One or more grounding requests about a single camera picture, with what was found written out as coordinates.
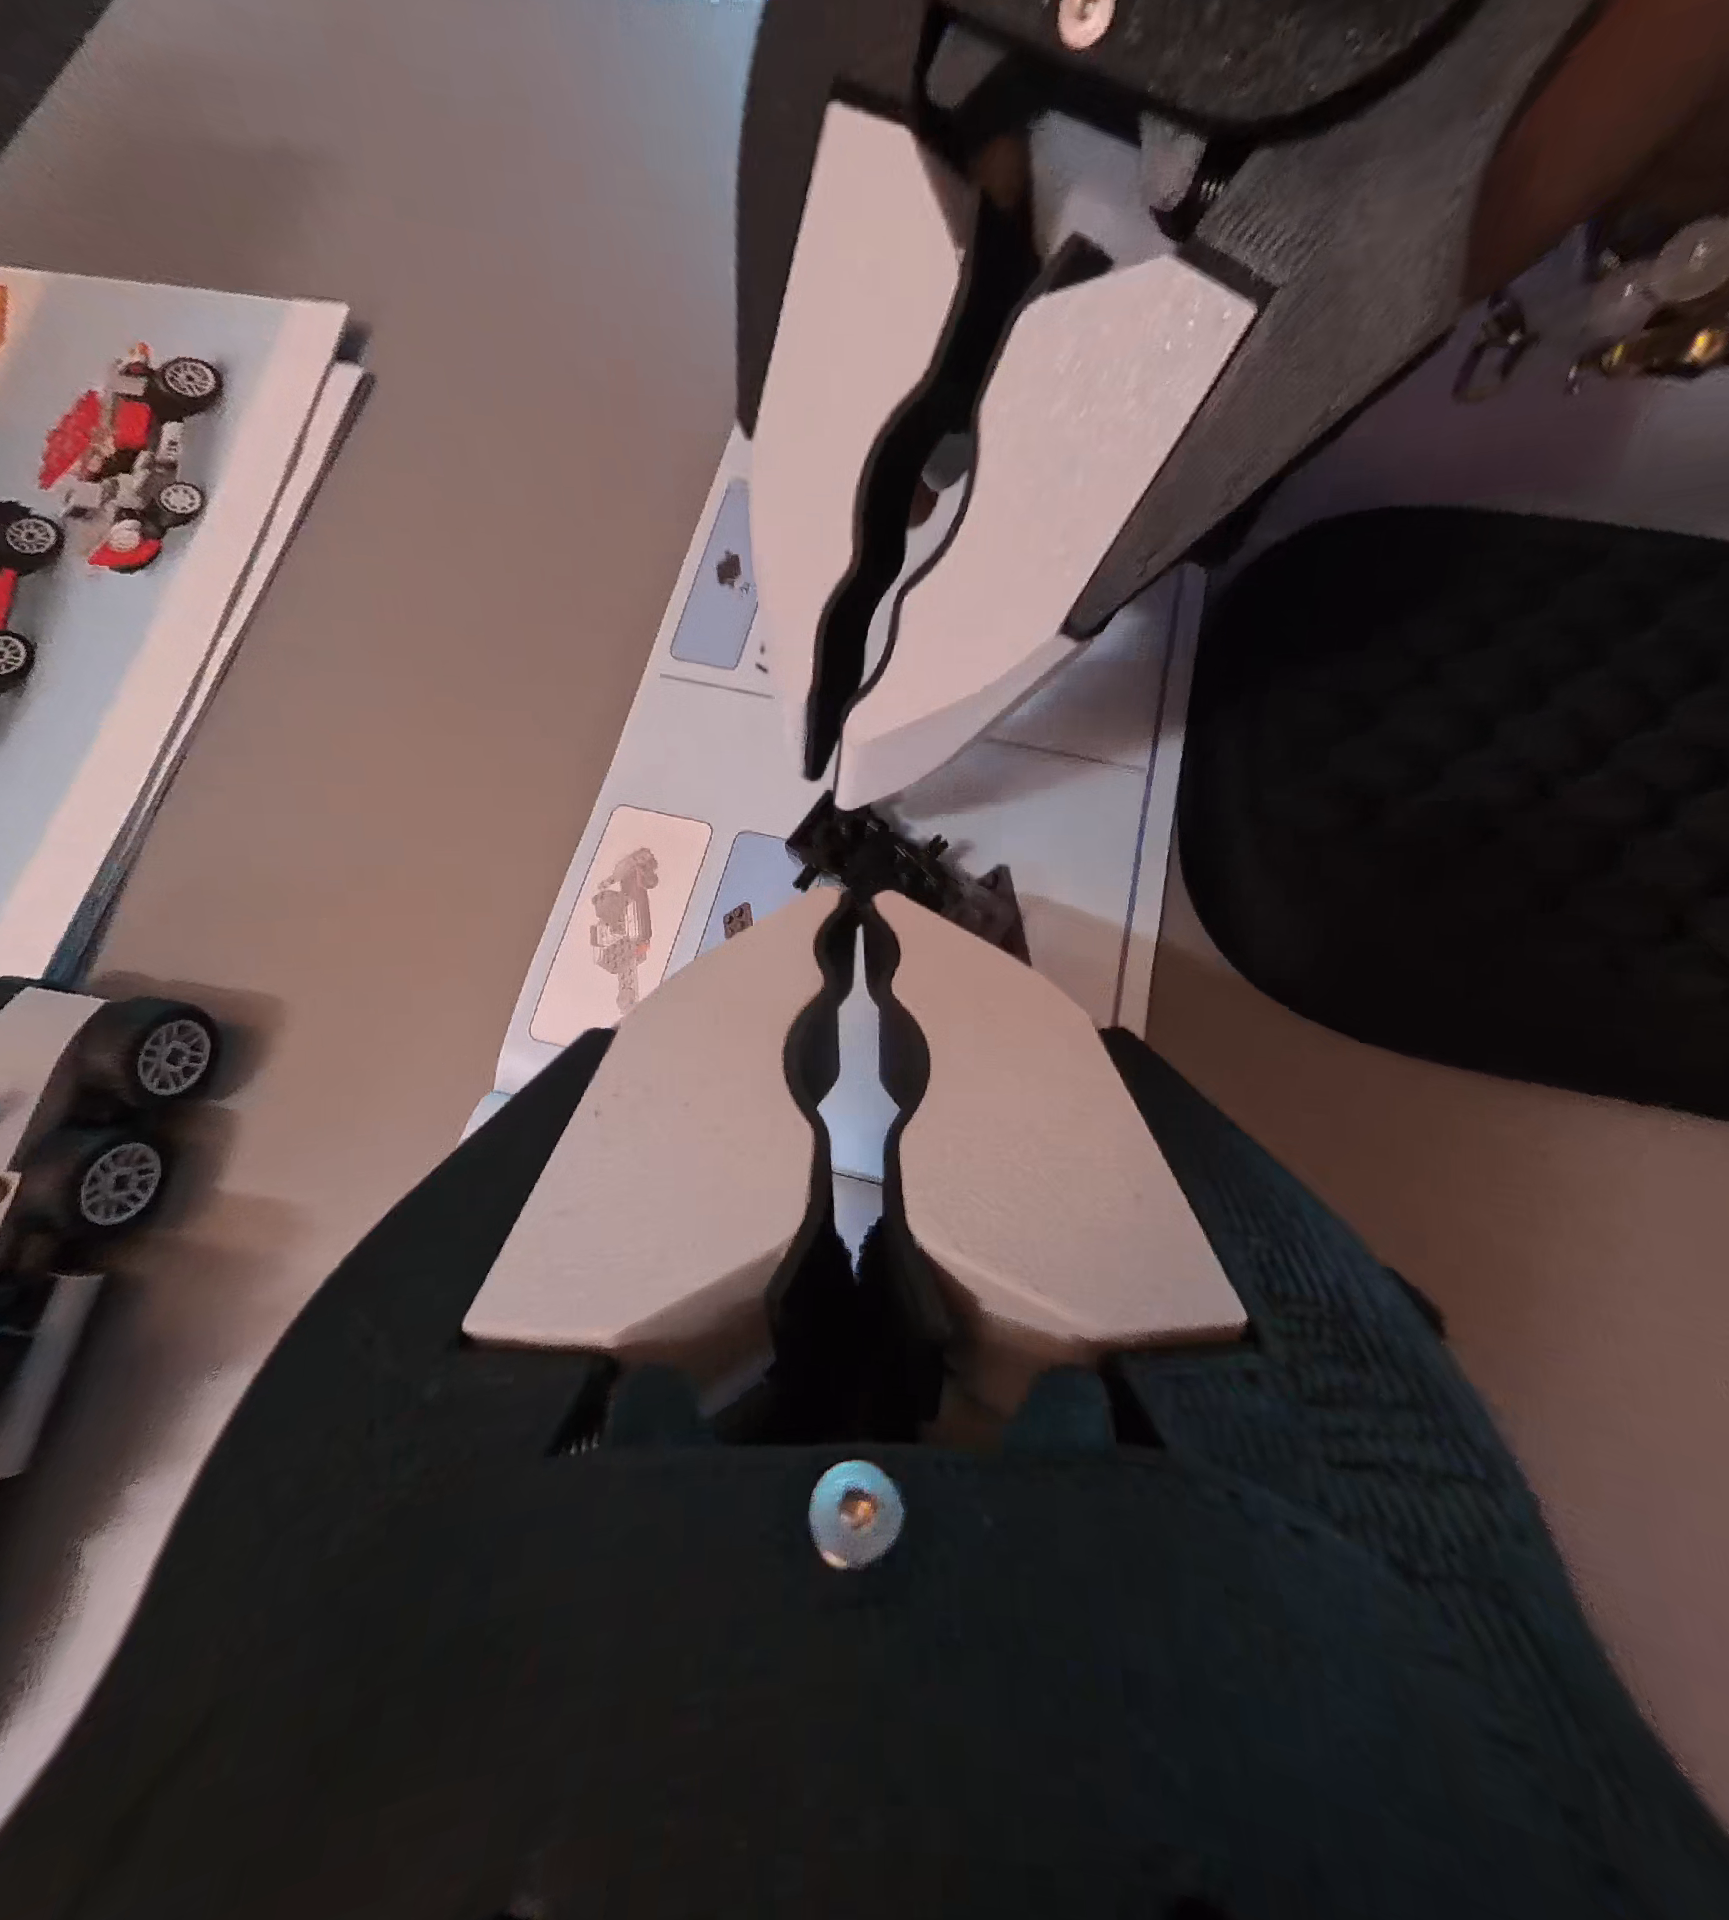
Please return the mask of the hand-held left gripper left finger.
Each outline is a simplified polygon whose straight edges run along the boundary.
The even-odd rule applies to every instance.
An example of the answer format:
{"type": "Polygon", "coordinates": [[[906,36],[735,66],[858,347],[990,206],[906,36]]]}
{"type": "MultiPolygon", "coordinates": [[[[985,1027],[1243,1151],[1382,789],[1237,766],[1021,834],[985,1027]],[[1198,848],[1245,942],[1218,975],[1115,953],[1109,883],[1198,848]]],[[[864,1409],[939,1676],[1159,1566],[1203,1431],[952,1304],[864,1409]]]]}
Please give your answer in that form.
{"type": "Polygon", "coordinates": [[[825,1393],[857,1331],[829,1131],[854,905],[805,894],[615,1029],[467,1310],[467,1341],[825,1393]]]}

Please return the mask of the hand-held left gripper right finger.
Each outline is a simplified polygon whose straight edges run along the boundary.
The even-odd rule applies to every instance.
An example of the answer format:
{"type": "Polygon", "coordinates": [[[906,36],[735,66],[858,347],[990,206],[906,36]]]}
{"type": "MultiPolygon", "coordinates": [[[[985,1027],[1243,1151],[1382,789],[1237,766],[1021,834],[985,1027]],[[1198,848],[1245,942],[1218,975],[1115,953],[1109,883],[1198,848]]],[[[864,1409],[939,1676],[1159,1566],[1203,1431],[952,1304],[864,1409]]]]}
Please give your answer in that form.
{"type": "Polygon", "coordinates": [[[1245,1339],[1085,1008],[899,894],[869,909],[866,965],[897,1107],[885,1233],[940,1360],[939,1429],[1000,1429],[1047,1370],[1245,1339]]]}

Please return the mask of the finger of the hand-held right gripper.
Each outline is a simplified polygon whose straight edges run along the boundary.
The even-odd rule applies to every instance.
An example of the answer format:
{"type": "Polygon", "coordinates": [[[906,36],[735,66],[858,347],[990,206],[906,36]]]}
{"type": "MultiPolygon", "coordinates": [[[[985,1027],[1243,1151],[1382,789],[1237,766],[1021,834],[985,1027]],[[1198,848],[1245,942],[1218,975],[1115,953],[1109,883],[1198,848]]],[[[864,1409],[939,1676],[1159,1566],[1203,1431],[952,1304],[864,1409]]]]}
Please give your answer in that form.
{"type": "Polygon", "coordinates": [[[1068,615],[1254,318],[1178,257],[1018,312],[979,398],[958,521],[900,590],[844,721],[840,808],[919,785],[1074,656],[1068,615]]]}
{"type": "Polygon", "coordinates": [[[925,466],[971,434],[1032,278],[1026,216],[906,124],[827,109],[755,423],[756,587],[806,775],[869,685],[925,466]]]}

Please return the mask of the black lego clip piece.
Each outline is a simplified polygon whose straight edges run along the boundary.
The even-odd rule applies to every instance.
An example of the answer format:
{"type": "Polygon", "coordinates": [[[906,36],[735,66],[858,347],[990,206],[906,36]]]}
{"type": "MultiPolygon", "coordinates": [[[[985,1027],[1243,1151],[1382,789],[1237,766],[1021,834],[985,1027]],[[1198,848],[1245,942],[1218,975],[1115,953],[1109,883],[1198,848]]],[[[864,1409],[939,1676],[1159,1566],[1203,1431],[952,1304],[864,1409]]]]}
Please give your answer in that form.
{"type": "Polygon", "coordinates": [[[915,841],[876,823],[840,864],[840,884],[857,900],[895,894],[925,906],[949,924],[1030,965],[1021,900],[1008,867],[969,873],[940,834],[915,841]]]}

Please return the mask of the small lego wheel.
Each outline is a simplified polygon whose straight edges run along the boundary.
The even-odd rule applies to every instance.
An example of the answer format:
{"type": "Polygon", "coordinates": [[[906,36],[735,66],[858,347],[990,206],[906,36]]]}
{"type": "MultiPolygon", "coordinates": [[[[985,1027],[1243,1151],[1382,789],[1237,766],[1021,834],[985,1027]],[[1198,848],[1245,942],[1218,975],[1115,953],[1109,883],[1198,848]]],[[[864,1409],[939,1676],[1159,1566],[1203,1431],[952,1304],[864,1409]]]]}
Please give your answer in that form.
{"type": "Polygon", "coordinates": [[[133,996],[106,1008],[109,1082],[130,1107],[201,1097],[221,1064],[221,1049],[218,1022],[195,1002],[133,996]]]}
{"type": "Polygon", "coordinates": [[[170,1173],[170,1148],[136,1126],[66,1128],[47,1145],[30,1194],[57,1233],[109,1239],[156,1212],[170,1173]]]}

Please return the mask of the open lego instruction booklet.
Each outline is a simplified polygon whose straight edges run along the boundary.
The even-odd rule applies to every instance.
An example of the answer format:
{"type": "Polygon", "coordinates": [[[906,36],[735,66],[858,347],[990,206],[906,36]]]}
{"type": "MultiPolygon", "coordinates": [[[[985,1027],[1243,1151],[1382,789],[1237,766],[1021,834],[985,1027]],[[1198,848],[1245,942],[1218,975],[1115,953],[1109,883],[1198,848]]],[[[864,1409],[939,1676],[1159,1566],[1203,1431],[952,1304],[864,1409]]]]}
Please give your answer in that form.
{"type": "MultiPolygon", "coordinates": [[[[796,772],[733,430],[588,827],[501,1045],[517,1093],[700,950],[796,898],[796,772]]],[[[1204,574],[1176,568],[940,772],[876,810],[965,871],[1005,867],[1030,965],[1098,1029],[1145,1035],[1204,574]]]]}

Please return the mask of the closed lego instruction booklet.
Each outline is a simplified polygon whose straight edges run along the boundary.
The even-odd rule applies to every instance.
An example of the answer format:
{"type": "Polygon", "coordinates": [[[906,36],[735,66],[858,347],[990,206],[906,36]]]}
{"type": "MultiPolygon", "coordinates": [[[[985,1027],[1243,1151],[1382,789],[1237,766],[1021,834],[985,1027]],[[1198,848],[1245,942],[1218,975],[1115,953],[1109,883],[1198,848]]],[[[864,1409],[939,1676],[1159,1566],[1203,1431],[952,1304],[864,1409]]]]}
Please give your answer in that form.
{"type": "Polygon", "coordinates": [[[86,965],[358,357],[338,300],[0,266],[0,975],[86,965]]]}

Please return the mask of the person's right hand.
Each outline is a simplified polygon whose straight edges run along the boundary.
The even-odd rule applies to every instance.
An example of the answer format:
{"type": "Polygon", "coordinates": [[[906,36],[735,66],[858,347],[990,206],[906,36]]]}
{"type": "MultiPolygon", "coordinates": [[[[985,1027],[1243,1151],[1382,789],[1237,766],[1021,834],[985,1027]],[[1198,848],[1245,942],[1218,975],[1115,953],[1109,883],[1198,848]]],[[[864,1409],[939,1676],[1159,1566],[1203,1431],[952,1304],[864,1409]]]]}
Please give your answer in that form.
{"type": "Polygon", "coordinates": [[[1728,202],[1729,2],[1606,5],[1487,164],[1460,299],[1619,208],[1694,221],[1728,202]]]}

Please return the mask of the black quilted pad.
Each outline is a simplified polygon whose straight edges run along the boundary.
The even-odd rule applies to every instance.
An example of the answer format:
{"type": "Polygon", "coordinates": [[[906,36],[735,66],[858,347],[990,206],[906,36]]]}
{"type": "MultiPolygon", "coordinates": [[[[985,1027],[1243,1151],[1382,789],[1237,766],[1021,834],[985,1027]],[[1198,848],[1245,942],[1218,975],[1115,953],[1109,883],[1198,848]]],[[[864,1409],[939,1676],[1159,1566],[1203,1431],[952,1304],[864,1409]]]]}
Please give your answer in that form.
{"type": "Polygon", "coordinates": [[[1186,894],[1336,1035],[1729,1123],[1729,541],[1311,524],[1197,648],[1186,894]]]}

